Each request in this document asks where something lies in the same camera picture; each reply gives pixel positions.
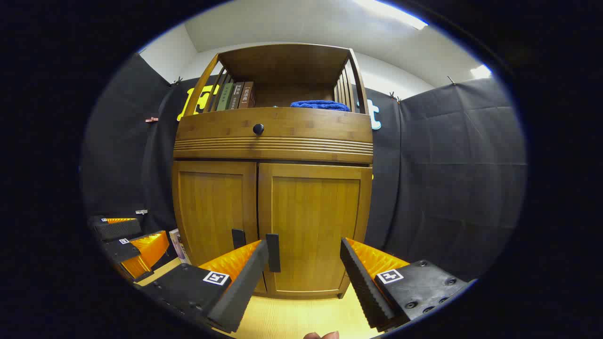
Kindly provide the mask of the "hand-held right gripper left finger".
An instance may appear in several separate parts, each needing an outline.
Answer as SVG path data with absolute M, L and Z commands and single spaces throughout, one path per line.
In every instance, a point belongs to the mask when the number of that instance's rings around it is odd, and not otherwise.
M 268 260 L 269 247 L 258 240 L 201 266 L 180 264 L 137 290 L 188 323 L 232 333 Z

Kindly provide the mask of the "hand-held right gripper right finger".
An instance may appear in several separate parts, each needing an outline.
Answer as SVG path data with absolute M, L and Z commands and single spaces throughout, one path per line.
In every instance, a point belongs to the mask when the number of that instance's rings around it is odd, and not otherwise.
M 340 258 L 370 326 L 388 332 L 437 310 L 470 287 L 428 260 L 406 262 L 351 238 Z

